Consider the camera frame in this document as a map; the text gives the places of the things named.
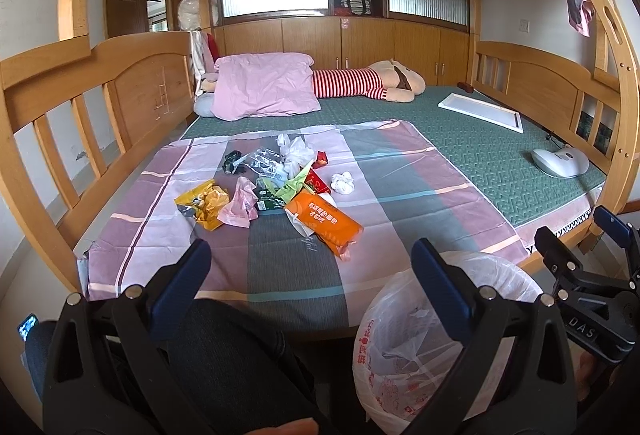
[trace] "blue gripper pad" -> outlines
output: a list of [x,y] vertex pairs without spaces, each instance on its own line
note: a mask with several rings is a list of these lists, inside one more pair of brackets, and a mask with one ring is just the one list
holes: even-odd
[[476,286],[462,269],[447,265],[425,239],[414,243],[411,267],[449,337],[466,346],[473,334],[473,308],[471,296],[465,298],[465,291],[468,294]]
[[622,249],[631,247],[631,230],[629,230],[629,226],[609,209],[603,206],[595,208],[593,210],[593,221]]
[[162,267],[159,271],[169,268],[174,274],[149,310],[149,336],[152,341],[164,341],[177,334],[180,322],[211,268],[209,244],[196,240],[175,266]]

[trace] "screen display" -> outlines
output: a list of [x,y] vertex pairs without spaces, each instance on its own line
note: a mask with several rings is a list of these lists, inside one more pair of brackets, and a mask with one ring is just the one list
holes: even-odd
[[38,318],[35,316],[35,314],[29,314],[27,319],[20,323],[20,325],[18,326],[18,333],[20,334],[22,341],[27,340],[27,334],[37,324]]

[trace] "red and white striped fabric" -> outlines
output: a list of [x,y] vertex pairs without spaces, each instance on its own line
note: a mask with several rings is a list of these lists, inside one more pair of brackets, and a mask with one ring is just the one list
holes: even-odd
[[372,68],[347,68],[345,70],[315,70],[313,75],[316,97],[351,97],[366,95],[384,99],[386,88]]

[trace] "pink pillow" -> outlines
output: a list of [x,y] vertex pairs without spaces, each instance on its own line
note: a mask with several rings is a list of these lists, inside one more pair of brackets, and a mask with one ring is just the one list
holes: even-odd
[[320,110],[311,65],[298,52],[238,54],[216,61],[219,71],[213,114],[223,120],[295,115]]

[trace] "wooden cabinet wall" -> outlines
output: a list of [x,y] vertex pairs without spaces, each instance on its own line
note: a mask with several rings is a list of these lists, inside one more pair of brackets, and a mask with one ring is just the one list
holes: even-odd
[[395,59],[429,86],[466,79],[469,35],[446,28],[382,18],[291,17],[215,29],[223,54],[302,52],[315,70],[363,68]]

